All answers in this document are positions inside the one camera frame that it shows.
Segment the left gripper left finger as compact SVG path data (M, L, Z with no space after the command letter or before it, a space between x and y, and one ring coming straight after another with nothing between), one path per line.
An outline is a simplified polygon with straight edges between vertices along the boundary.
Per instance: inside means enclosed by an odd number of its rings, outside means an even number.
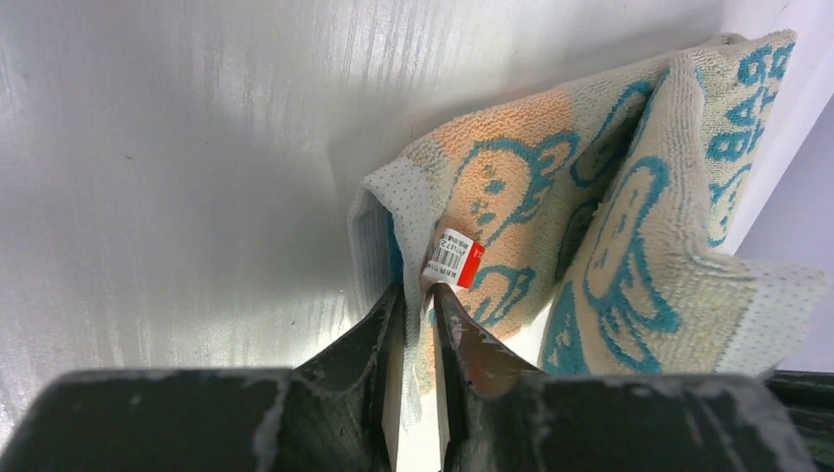
M405 297L295 368L76 371L36 398L5 471L392 471Z

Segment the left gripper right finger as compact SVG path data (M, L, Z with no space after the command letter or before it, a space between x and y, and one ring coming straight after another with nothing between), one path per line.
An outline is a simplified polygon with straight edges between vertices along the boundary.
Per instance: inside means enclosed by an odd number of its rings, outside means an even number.
M431 289L446 471L813 471L787 409L736 375L544 373Z

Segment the blue bunny pattern towel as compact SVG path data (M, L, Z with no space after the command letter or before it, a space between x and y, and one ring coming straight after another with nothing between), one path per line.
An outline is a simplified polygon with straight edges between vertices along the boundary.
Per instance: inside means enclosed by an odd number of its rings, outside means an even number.
M763 376L803 341L821 270L722 250L796 44L700 45L473 112L366 176L348 213L357 299L405 294L402 421L435 387L424 270L483 247L458 298L507 340L548 318L552 375Z

